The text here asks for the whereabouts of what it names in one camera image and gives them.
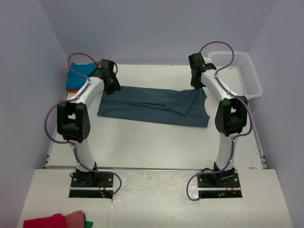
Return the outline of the grey-blue t-shirt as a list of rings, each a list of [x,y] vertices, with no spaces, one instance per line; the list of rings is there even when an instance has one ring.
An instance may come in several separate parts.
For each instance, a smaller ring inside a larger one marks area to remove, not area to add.
[[[111,95],[103,94],[97,115],[156,124],[206,128],[210,116],[205,110],[203,89],[169,90],[123,86]]]

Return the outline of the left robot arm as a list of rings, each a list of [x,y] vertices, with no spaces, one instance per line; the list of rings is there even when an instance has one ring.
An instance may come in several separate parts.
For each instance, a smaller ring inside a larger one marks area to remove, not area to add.
[[[88,143],[91,131],[88,108],[100,92],[110,95],[121,90],[116,77],[117,71],[115,62],[102,59],[80,90],[69,100],[57,105],[57,132],[72,148],[76,159],[76,176],[81,177],[83,183],[89,187],[95,186],[99,177],[105,174],[119,178],[114,172],[97,169]]]

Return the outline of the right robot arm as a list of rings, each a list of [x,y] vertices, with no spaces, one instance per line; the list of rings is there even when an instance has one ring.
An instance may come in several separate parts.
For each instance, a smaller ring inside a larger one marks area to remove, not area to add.
[[[188,56],[191,68],[191,83],[194,88],[206,87],[213,94],[218,109],[215,115],[215,127],[220,134],[219,150],[213,170],[201,174],[198,180],[215,188],[223,188],[235,174],[234,151],[237,135],[247,124],[247,104],[245,96],[237,97],[218,77],[218,70],[212,63],[206,63],[201,53]]]

